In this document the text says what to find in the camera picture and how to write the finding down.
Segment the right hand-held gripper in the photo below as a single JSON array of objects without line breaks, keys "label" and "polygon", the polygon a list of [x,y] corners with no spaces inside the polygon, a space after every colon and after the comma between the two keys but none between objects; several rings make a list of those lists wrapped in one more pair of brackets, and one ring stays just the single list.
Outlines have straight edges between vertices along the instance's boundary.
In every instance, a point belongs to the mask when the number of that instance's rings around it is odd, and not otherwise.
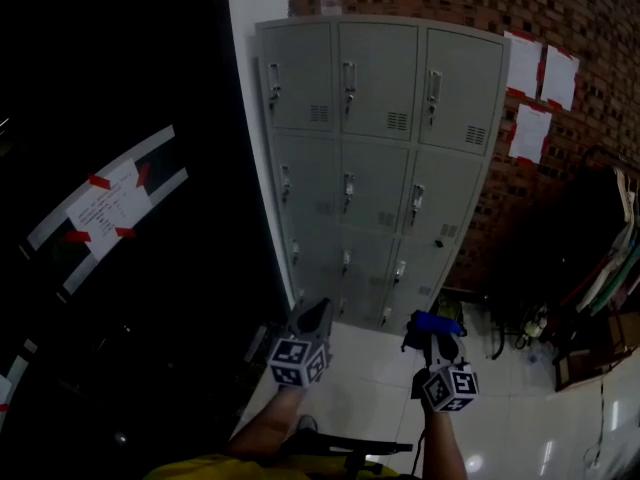
[{"label": "right hand-held gripper", "polygon": [[411,399],[432,412],[459,412],[478,397],[477,375],[457,335],[428,333],[423,355],[425,366],[413,377]]}]

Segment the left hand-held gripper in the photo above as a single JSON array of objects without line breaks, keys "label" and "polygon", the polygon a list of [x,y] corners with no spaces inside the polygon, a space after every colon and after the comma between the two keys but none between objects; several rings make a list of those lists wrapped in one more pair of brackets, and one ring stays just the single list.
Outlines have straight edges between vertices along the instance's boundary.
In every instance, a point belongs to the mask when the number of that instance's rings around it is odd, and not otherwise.
[{"label": "left hand-held gripper", "polygon": [[333,303],[322,298],[296,307],[275,341],[268,360],[280,386],[309,387],[328,368]]}]

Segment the blue wiping cloth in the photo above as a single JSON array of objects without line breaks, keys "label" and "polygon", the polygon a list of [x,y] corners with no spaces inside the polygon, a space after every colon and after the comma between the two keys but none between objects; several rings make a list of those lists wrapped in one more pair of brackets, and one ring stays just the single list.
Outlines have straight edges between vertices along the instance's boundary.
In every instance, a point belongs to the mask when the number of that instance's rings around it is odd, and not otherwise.
[{"label": "blue wiping cloth", "polygon": [[436,336],[463,337],[466,331],[456,321],[425,311],[414,311],[406,324],[401,350],[407,347],[418,351],[431,349],[432,338]]}]

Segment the grey metal locker door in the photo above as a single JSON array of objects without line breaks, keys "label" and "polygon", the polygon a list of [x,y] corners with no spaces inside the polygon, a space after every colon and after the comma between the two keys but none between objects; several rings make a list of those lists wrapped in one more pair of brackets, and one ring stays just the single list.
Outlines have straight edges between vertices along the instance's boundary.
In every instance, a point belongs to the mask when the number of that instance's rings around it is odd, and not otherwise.
[{"label": "grey metal locker door", "polygon": [[326,23],[262,31],[268,98],[275,128],[332,128],[330,26]]}]

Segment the person's left forearm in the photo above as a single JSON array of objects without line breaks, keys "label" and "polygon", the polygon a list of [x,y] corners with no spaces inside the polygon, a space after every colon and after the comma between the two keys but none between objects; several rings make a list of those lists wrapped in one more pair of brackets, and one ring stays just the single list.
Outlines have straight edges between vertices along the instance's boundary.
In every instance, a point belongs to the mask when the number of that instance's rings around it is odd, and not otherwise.
[{"label": "person's left forearm", "polygon": [[225,454],[242,460],[275,456],[298,418],[307,391],[301,387],[282,387],[229,441]]}]

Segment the person's right forearm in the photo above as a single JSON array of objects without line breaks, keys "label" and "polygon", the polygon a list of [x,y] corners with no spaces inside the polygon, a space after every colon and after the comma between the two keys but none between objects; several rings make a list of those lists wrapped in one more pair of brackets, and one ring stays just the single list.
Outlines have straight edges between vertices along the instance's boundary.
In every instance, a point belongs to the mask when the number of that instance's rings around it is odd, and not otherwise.
[{"label": "person's right forearm", "polygon": [[425,412],[423,480],[468,480],[448,413]]}]

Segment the grey metal locker cabinet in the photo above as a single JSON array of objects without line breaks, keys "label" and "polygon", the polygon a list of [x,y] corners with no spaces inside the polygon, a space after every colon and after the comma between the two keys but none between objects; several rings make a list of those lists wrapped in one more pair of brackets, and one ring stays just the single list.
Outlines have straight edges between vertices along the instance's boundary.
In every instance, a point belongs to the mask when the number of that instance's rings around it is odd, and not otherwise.
[{"label": "grey metal locker cabinet", "polygon": [[[332,128],[275,128],[262,31],[330,26]],[[509,42],[388,16],[259,23],[273,188],[294,297],[400,335],[432,307],[468,230],[500,124]]]}]

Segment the brown wooden crate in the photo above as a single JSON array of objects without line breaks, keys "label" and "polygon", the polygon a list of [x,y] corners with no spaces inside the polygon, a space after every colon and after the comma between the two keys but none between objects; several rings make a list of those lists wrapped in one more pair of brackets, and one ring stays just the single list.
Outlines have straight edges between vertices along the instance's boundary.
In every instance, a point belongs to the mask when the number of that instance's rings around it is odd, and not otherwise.
[{"label": "brown wooden crate", "polygon": [[555,391],[603,377],[640,348],[640,312],[603,312],[579,329],[553,361]]}]

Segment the person's yellow shirt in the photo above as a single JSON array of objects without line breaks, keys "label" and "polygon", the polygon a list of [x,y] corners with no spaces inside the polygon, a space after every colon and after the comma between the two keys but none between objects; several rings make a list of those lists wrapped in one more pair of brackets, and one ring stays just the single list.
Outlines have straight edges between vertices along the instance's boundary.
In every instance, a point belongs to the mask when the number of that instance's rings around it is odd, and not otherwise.
[{"label": "person's yellow shirt", "polygon": [[292,455],[261,464],[214,454],[160,466],[142,480],[344,480],[345,460]]}]

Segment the hanging clothes bundle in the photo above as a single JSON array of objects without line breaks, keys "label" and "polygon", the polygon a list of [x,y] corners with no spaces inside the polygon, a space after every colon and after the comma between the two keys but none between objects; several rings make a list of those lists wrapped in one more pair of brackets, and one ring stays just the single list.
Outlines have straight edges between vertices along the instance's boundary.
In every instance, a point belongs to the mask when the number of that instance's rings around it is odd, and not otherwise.
[{"label": "hanging clothes bundle", "polygon": [[640,193],[619,167],[587,170],[564,206],[558,308],[593,316],[640,256]]}]

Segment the white printed notice sheet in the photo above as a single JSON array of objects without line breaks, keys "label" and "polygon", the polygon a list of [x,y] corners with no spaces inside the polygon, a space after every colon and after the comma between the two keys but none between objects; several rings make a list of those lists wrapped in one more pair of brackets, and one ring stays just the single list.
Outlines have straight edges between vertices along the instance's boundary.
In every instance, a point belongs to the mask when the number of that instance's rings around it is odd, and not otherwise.
[{"label": "white printed notice sheet", "polygon": [[78,232],[86,232],[91,254],[101,260],[121,237],[116,229],[132,230],[152,209],[143,186],[138,186],[139,172],[132,159],[127,159],[106,175],[110,188],[92,185],[72,203],[66,214]]}]

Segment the black chest mount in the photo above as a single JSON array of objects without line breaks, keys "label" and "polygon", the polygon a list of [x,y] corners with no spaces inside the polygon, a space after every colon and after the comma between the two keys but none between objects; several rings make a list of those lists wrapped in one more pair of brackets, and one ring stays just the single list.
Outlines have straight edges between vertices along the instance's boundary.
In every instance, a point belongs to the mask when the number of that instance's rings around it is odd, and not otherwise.
[{"label": "black chest mount", "polygon": [[383,465],[367,459],[369,455],[390,456],[412,452],[414,445],[345,438],[305,429],[294,433],[283,444],[287,455],[310,455],[316,457],[343,457],[343,469],[348,479],[355,479],[361,471],[381,475]]}]

